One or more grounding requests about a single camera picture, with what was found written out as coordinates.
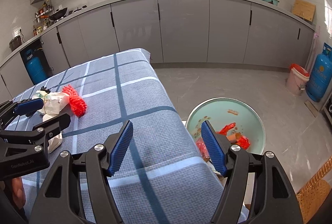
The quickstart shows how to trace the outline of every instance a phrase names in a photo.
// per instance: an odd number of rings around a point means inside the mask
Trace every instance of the power cord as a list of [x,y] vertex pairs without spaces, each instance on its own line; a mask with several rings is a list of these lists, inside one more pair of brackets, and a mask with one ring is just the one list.
[[20,34],[22,35],[22,42],[24,43],[24,34],[22,34],[22,29],[20,29]]

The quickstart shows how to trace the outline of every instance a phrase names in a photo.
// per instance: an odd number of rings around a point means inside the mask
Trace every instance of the countertop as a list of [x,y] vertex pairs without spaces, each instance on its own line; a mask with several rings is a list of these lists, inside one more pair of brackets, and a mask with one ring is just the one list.
[[[103,1],[103,2],[100,2],[98,4],[94,4],[92,6],[89,6],[89,7],[86,7],[84,9],[81,9],[75,13],[72,13],[70,14],[69,16],[63,18],[62,20],[58,21],[57,23],[53,24],[51,27],[47,28],[46,30],[44,30],[43,32],[41,32],[40,34],[36,35],[35,37],[29,39],[28,41],[26,41],[25,43],[23,43],[21,46],[19,46],[17,49],[15,49],[13,52],[11,52],[5,59],[3,59],[0,63],[0,67],[2,65],[4,65],[11,57],[13,57],[16,53],[20,52],[22,49],[24,49],[26,46],[28,46],[30,43],[34,42],[35,40],[37,40],[38,38],[40,38],[43,34],[47,33],[49,30],[59,26],[60,24],[72,19],[72,18],[75,18],[77,17],[78,15],[81,15],[85,12],[88,12],[90,10],[93,10],[93,9],[96,9],[96,8],[99,8],[99,7],[102,7],[104,5],[107,5],[107,4],[112,4],[112,3],[115,3],[115,2],[120,2],[120,1],[124,1],[124,0],[106,0],[106,1]],[[308,26],[310,29],[312,30],[315,30],[315,26],[313,25],[310,25],[308,22],[304,21],[303,19],[299,18],[298,16],[295,16],[294,14],[280,8],[280,7],[277,7],[275,5],[272,5],[272,4],[269,4],[265,1],[262,1],[262,0],[244,0],[244,1],[248,1],[248,2],[252,2],[252,3],[256,3],[256,4],[260,4],[260,5],[263,5],[263,6],[266,6],[266,7],[269,7],[271,9],[274,9],[280,13],[283,13],[293,19],[296,19],[297,21],[303,23],[304,25]]]

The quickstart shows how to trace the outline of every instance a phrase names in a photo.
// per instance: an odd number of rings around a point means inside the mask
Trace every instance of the red object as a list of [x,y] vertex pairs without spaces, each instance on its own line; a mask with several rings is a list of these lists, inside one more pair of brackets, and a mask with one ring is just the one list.
[[227,124],[222,130],[217,131],[217,134],[221,134],[221,135],[227,135],[228,130],[231,130],[232,128],[234,128],[236,125],[236,123],[230,123]]
[[306,72],[305,69],[303,69],[302,67],[300,67],[297,64],[291,64],[289,67],[289,70],[291,70],[292,68],[295,68],[295,70],[297,70],[298,72],[300,72],[303,76],[309,77],[309,73]]
[[250,142],[246,136],[242,136],[236,143],[241,148],[247,150],[250,146]]
[[198,149],[200,150],[200,154],[202,155],[202,157],[205,157],[205,158],[210,157],[209,152],[205,146],[205,143],[201,137],[198,138],[198,140],[196,141],[196,145],[197,145]]
[[77,116],[81,117],[85,114],[86,111],[86,103],[81,98],[76,90],[69,84],[68,86],[63,87],[62,91],[69,95],[69,105],[71,111]]

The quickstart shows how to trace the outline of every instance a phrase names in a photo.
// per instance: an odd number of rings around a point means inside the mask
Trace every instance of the wooden cutting board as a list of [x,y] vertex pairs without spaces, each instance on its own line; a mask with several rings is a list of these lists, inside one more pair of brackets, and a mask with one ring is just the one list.
[[295,0],[292,13],[300,18],[313,21],[316,5],[303,0]]

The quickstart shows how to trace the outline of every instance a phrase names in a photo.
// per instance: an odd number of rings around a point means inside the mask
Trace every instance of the floor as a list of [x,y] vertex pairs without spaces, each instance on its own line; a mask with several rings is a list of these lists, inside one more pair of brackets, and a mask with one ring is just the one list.
[[[294,97],[285,88],[288,73],[211,68],[155,69],[182,120],[201,102],[215,97],[235,98],[251,106],[262,119],[265,151],[278,157],[297,192],[332,156],[331,126],[314,117],[304,93]],[[332,183],[332,174],[326,176]],[[248,179],[245,203],[250,203],[253,176]]]

